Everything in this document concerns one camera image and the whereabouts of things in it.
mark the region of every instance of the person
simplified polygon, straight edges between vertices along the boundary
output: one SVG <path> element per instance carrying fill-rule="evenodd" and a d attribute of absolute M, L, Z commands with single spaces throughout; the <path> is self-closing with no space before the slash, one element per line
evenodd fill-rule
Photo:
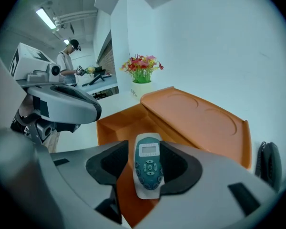
<path fill-rule="evenodd" d="M 61 76 L 63 76 L 64 83 L 71 86 L 76 86 L 75 74 L 81 75 L 73 68 L 70 57 L 70 54 L 75 50 L 81 51 L 81 47 L 79 46 L 78 41 L 73 39 L 69 41 L 66 48 L 61 51 L 56 58 L 56 63 L 61 67 Z"/>

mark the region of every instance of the orange tray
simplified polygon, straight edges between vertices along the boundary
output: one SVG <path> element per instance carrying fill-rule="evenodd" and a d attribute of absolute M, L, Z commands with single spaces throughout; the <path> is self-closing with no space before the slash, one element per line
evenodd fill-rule
<path fill-rule="evenodd" d="M 99 145 L 129 140 L 128 163 L 117 182 L 123 216 L 131 227 L 139 223 L 158 199 L 138 198 L 133 182 L 133 152 L 137 135 L 157 132 L 162 140 L 193 146 L 251 166 L 247 121 L 173 87 L 146 94 L 141 103 L 97 121 Z"/>

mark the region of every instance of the remote control display screen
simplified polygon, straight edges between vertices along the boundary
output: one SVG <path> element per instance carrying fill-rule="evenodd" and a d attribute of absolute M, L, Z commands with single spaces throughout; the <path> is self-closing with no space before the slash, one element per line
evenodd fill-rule
<path fill-rule="evenodd" d="M 155 146 L 142 148 L 142 153 L 155 153 L 156 151 L 157 148 Z"/>

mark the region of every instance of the black cap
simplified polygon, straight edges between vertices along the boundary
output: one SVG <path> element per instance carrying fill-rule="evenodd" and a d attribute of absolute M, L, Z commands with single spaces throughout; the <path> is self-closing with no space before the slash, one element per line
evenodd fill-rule
<path fill-rule="evenodd" d="M 73 39 L 69 41 L 69 43 L 73 46 L 74 49 L 81 51 L 81 47 L 79 46 L 79 43 L 77 40 Z"/>

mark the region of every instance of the fluorescent light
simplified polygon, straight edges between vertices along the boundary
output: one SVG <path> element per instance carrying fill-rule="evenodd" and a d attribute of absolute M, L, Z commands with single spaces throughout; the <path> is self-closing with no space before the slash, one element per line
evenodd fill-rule
<path fill-rule="evenodd" d="M 51 19 L 49 18 L 49 16 L 46 14 L 46 12 L 43 9 L 37 10 L 36 13 L 50 27 L 50 29 L 56 28 L 54 23 L 51 21 Z"/>

